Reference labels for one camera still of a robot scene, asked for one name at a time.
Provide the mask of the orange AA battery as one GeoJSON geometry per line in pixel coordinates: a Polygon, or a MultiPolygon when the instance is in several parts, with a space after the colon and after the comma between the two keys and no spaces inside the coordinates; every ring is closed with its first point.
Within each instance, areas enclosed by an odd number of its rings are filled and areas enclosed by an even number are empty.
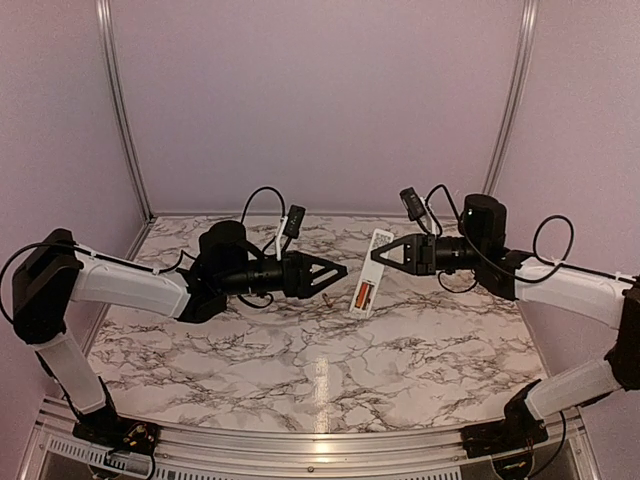
{"type": "Polygon", "coordinates": [[[362,282],[354,306],[357,309],[364,310],[368,302],[368,296],[371,289],[371,285],[366,282],[362,282]]]}

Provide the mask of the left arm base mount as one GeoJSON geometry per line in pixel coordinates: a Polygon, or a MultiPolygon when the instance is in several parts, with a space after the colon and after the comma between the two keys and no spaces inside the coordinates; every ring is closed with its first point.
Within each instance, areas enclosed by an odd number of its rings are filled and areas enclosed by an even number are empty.
{"type": "Polygon", "coordinates": [[[117,417],[115,420],[84,420],[72,431],[75,438],[108,447],[115,452],[152,455],[155,452],[160,427],[148,421],[117,417]]]}

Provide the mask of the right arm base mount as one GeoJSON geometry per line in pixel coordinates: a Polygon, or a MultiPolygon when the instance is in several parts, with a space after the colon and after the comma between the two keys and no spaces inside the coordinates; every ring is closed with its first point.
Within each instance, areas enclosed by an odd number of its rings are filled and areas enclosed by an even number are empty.
{"type": "Polygon", "coordinates": [[[460,430],[468,458],[479,458],[528,448],[548,440],[543,422],[533,427],[508,427],[505,420],[469,425],[460,430]]]}

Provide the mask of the white remote control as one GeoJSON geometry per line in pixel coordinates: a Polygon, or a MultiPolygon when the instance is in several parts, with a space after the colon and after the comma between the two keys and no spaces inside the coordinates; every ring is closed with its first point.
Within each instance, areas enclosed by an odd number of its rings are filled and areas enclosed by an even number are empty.
{"type": "Polygon", "coordinates": [[[351,304],[350,304],[350,308],[349,308],[349,312],[357,315],[360,318],[369,318],[371,315],[371,311],[372,311],[372,306],[373,306],[373,302],[375,300],[376,294],[377,294],[377,290],[379,287],[379,284],[381,282],[381,279],[383,277],[383,273],[384,273],[384,269],[385,266],[378,264],[376,262],[373,262],[370,258],[370,253],[371,251],[376,248],[379,247],[381,245],[384,245],[386,243],[389,243],[391,241],[394,240],[394,234],[392,232],[389,231],[385,231],[385,230],[381,230],[381,229],[375,229],[373,231],[373,235],[372,238],[370,240],[369,243],[369,247],[367,250],[367,253],[365,255],[364,261],[363,261],[363,265],[362,265],[362,269],[360,272],[360,276],[359,279],[356,283],[356,288],[354,291],[354,295],[352,297],[351,300],[351,304]],[[354,303],[356,301],[356,297],[358,295],[358,291],[360,289],[360,285],[362,282],[366,282],[369,283],[371,285],[371,289],[369,292],[369,296],[368,296],[368,302],[366,304],[366,308],[364,310],[360,310],[357,309],[354,306],[354,303]]]}

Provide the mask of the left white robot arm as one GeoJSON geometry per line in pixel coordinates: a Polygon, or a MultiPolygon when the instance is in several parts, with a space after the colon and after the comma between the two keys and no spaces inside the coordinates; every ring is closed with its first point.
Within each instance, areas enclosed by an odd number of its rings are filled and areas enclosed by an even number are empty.
{"type": "Polygon", "coordinates": [[[72,302],[143,310],[182,323],[202,324],[224,312],[231,296],[275,292],[309,299],[346,277],[345,266],[298,251],[263,253],[235,220],[214,224],[199,238],[187,269],[153,269],[92,251],[66,229],[23,248],[26,259],[12,276],[15,334],[31,346],[61,386],[82,425],[106,445],[127,430],[110,394],[68,333],[72,302]]]}

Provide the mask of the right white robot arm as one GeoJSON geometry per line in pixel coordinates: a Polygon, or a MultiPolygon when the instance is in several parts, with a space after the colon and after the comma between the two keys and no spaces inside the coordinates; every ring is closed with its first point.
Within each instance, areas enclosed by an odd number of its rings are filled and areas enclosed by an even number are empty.
{"type": "Polygon", "coordinates": [[[515,448],[563,410],[594,403],[618,390],[639,388],[639,280],[544,260],[506,246],[507,209],[497,199],[470,194],[456,214],[458,233],[423,230],[373,250],[372,261],[413,276],[472,272],[487,292],[504,300],[540,304],[586,317],[616,331],[613,347],[588,361],[524,387],[494,427],[471,436],[515,448]]]}

